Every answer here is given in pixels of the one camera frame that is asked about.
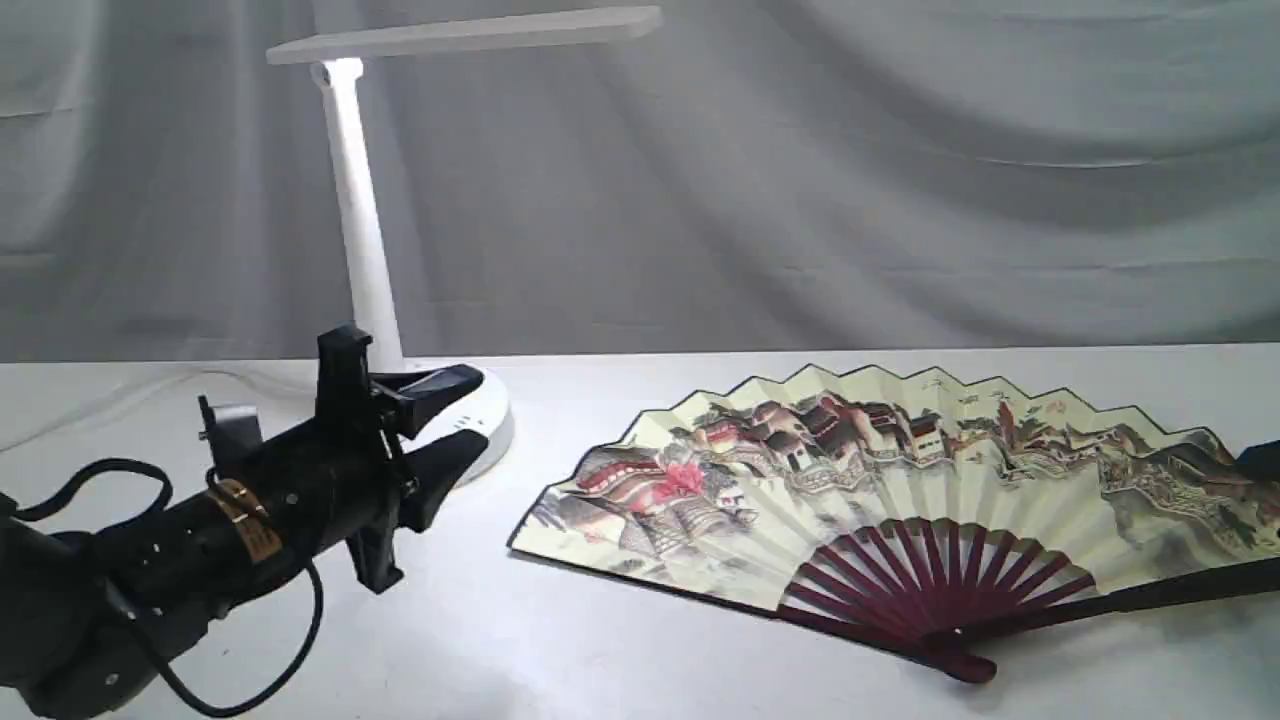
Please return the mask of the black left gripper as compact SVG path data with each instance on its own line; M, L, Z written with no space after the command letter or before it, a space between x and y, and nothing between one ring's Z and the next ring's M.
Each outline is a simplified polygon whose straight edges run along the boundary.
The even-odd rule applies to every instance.
M320 334L312 416L264 437L238 477L215 470L215 495L297 562L346 544L358 583L381 593L402 578L396 528L424 533L489 442L457 430L404 454L402 439L477 391L483 374L465 364L375 373L371 346L355 325Z

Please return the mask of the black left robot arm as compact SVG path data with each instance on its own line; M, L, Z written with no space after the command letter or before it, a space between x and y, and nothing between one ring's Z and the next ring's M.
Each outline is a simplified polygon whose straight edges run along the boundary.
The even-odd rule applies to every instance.
M325 592L316 559L343 544L372 593L403 578L398 530L424 533L489 447L458 429L406 448L476 395L481 370L371 369L372 337L317 338L314 414L274 437L251 406L198 401L211 454L204 491L175 502L169 475L128 457L93 461L41 503L3 498L3 685L45 719L95 719L161 679L189 708L238 717L275 696L308 657ZM233 610L307 577L312 612L282 674L230 706L173 670Z

